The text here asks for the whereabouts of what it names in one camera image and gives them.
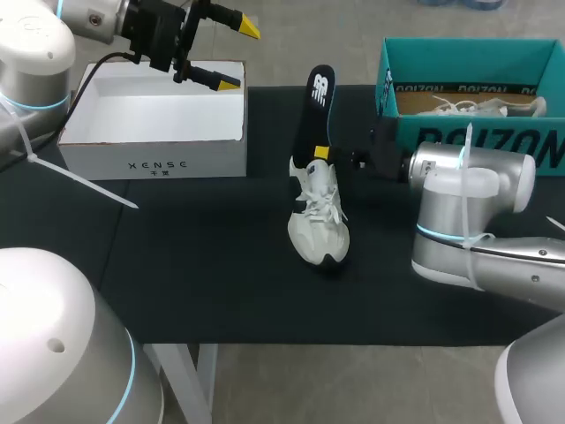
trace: concrete floor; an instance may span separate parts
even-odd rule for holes
[[[253,86],[304,85],[310,70],[321,63],[335,67],[340,84],[374,84],[384,36],[565,38],[562,0],[508,0],[491,12],[459,5],[431,8],[417,0],[220,3],[250,16],[263,39],[257,42],[206,23],[192,58],[246,60]],[[88,61],[127,46],[123,41],[106,47],[79,40],[74,84]],[[500,353],[499,347],[223,345],[214,420],[499,424],[493,370]],[[173,405],[165,423],[178,422]]]

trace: insole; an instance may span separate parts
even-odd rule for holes
[[[328,121],[334,92],[335,73],[332,67],[320,64],[312,69],[292,149],[294,163],[298,168],[305,168],[313,160],[316,146],[331,146]]]

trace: white shoe box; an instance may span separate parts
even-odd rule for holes
[[[241,88],[177,84],[172,68],[167,74],[147,62],[103,64],[58,143],[69,170],[90,180],[244,177],[245,64],[192,64],[237,78]]]

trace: white sneaker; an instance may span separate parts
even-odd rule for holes
[[[536,98],[531,103],[508,103],[501,99],[491,99],[482,103],[470,100],[452,103],[436,95],[433,98],[444,102],[429,112],[420,112],[421,116],[470,116],[470,117],[543,117],[547,113],[546,99]]]
[[[291,158],[290,177],[298,180],[302,190],[289,220],[290,240],[302,259],[332,268],[345,259],[350,248],[335,167],[316,159],[300,169]]]

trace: shoelace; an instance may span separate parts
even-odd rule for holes
[[[317,193],[304,191],[304,194],[307,197],[305,215],[312,221],[319,221],[323,223],[333,221],[335,224],[339,224],[342,221],[342,217],[347,221],[347,216],[345,216],[342,209],[338,208],[334,203],[336,193],[336,186],[333,186],[330,192],[323,196]]]
[[[459,115],[466,112],[474,112],[478,108],[478,105],[475,102],[472,102],[471,100],[462,100],[457,103],[452,103],[449,100],[438,97],[437,95],[433,95],[432,97],[434,99],[441,100],[442,102],[444,102],[442,105],[438,106],[433,110],[434,112],[438,112],[438,113],[447,114],[449,112],[453,115]],[[470,106],[467,108],[463,108],[462,106],[465,104]]]

